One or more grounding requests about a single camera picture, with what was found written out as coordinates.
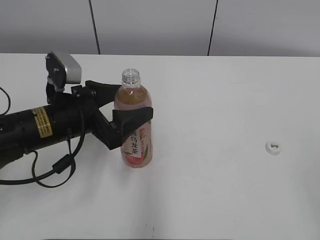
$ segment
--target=cable connector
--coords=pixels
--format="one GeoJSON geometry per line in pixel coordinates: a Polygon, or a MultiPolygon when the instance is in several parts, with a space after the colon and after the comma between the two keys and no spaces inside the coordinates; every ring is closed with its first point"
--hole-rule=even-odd
{"type": "Polygon", "coordinates": [[[61,158],[59,161],[57,161],[55,164],[52,165],[52,169],[55,173],[60,174],[64,170],[66,170],[69,166],[71,166],[72,163],[75,162],[75,158],[67,154],[63,158],[61,158]]]}

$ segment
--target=black cable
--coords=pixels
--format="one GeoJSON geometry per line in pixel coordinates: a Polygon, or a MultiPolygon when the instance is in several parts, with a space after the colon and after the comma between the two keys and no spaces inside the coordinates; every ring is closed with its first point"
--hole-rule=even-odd
{"type": "MultiPolygon", "coordinates": [[[[69,154],[74,158],[80,151],[83,143],[84,143],[84,140],[85,140],[85,135],[86,135],[86,123],[85,123],[85,117],[84,117],[84,113],[81,109],[81,107],[76,104],[78,110],[79,110],[79,113],[80,113],[80,118],[81,118],[81,129],[80,129],[80,139],[79,139],[79,142],[75,148],[75,150],[71,153],[71,143],[70,143],[70,139],[67,139],[67,142],[68,142],[68,149],[69,149],[69,154]]],[[[55,174],[56,172],[54,170],[51,170],[43,175],[40,175],[40,176],[36,176],[36,173],[35,173],[35,167],[36,167],[36,163],[37,163],[37,160],[38,160],[38,152],[37,151],[32,151],[32,153],[35,154],[35,158],[33,160],[33,163],[32,163],[32,168],[31,168],[31,173],[32,173],[32,178],[29,178],[29,179],[24,179],[24,180],[0,180],[0,185],[24,185],[24,184],[31,184],[31,183],[34,183],[36,182],[37,184],[39,184],[40,186],[42,187],[45,187],[45,188],[57,188],[63,184],[65,184],[72,176],[73,174],[75,173],[76,171],[76,162],[73,160],[71,162],[71,169],[70,169],[70,174],[69,174],[69,177],[62,183],[58,184],[58,185],[55,185],[55,186],[50,186],[50,185],[46,185],[46,184],[43,184],[42,182],[40,182],[40,180],[43,180],[43,179],[46,179],[48,177],[50,177],[51,175],[55,174]]]]}
{"type": "Polygon", "coordinates": [[[32,168],[31,168],[31,173],[32,173],[32,177],[34,179],[34,181],[40,185],[41,187],[44,187],[44,188],[48,188],[48,189],[53,189],[53,188],[57,188],[57,187],[60,187],[62,186],[63,184],[65,184],[66,182],[68,182],[68,180],[73,176],[73,174],[75,173],[76,171],[76,162],[75,162],[75,156],[79,153],[83,143],[84,143],[84,140],[85,140],[85,135],[86,135],[86,125],[85,125],[85,117],[84,117],[84,113],[81,109],[81,107],[76,104],[78,110],[79,110],[79,113],[80,113],[80,118],[81,118],[81,130],[80,130],[80,139],[79,139],[79,142],[75,148],[75,150],[71,153],[71,142],[70,142],[70,135],[69,135],[69,132],[68,132],[68,136],[67,136],[67,143],[68,143],[68,149],[69,149],[69,155],[72,157],[72,161],[70,163],[70,166],[71,166],[71,169],[70,169],[70,174],[68,176],[68,178],[63,181],[62,183],[58,184],[58,185],[46,185],[42,182],[40,182],[40,179],[36,176],[36,171],[35,171],[35,168],[36,168],[36,163],[37,163],[37,160],[38,160],[38,153],[36,151],[33,151],[35,154],[36,154],[36,158],[34,159],[33,163],[32,163],[32,168]]]}
{"type": "Polygon", "coordinates": [[[71,154],[72,157],[76,157],[76,155],[79,153],[82,145],[84,144],[85,141],[85,136],[86,136],[86,122],[85,122],[85,117],[84,117],[84,113],[81,109],[81,107],[76,104],[79,113],[80,113],[80,120],[81,120],[81,129],[80,129],[80,138],[79,138],[79,142],[75,148],[75,150],[73,151],[73,153],[71,154]]]}
{"type": "Polygon", "coordinates": [[[0,90],[6,95],[6,97],[8,98],[8,108],[6,109],[6,111],[4,112],[4,113],[1,113],[0,114],[0,116],[4,116],[4,115],[6,115],[8,112],[9,112],[9,110],[10,110],[10,108],[11,108],[11,99],[10,99],[10,96],[9,96],[9,94],[2,88],[2,87],[0,87],[0,90]]]}
{"type": "Polygon", "coordinates": [[[47,188],[47,189],[54,189],[54,188],[57,188],[57,187],[60,187],[61,185],[65,184],[66,182],[68,182],[68,180],[73,176],[73,174],[75,173],[76,171],[76,162],[75,160],[73,159],[72,163],[71,163],[71,169],[70,169],[70,174],[68,176],[68,178],[63,181],[62,183],[58,184],[58,185],[54,185],[54,186],[51,186],[51,185],[47,185],[47,184],[44,184],[42,182],[40,182],[40,179],[39,177],[36,176],[36,163],[37,163],[37,160],[38,158],[36,157],[32,163],[32,168],[31,168],[31,173],[32,173],[32,177],[34,179],[34,181],[40,185],[41,187],[44,187],[44,188],[47,188]]]}

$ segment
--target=yellow label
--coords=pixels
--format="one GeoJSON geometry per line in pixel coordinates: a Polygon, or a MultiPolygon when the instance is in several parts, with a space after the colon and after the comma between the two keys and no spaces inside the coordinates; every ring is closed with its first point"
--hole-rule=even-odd
{"type": "Polygon", "coordinates": [[[52,136],[53,132],[45,108],[43,106],[34,108],[32,109],[32,113],[34,114],[34,119],[38,126],[40,137],[43,139],[52,136]]]}

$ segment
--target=table surface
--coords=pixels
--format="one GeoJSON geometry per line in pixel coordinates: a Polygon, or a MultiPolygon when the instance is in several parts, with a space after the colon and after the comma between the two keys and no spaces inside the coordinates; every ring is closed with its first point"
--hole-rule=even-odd
{"type": "MultiPolygon", "coordinates": [[[[83,84],[140,71],[154,107],[153,159],[129,168],[119,149],[87,135],[67,184],[0,186],[1,240],[320,239],[320,58],[74,58],[83,84]],[[267,142],[281,153],[267,153],[267,142]]],[[[0,54],[10,113],[45,105],[46,83],[44,54],[0,54]]],[[[0,94],[0,112],[6,106],[0,94]]],[[[109,119],[112,108],[101,109],[109,119]]],[[[40,150],[37,174],[67,151],[40,150]]],[[[33,158],[7,165],[0,179],[30,178],[33,158]]]]}

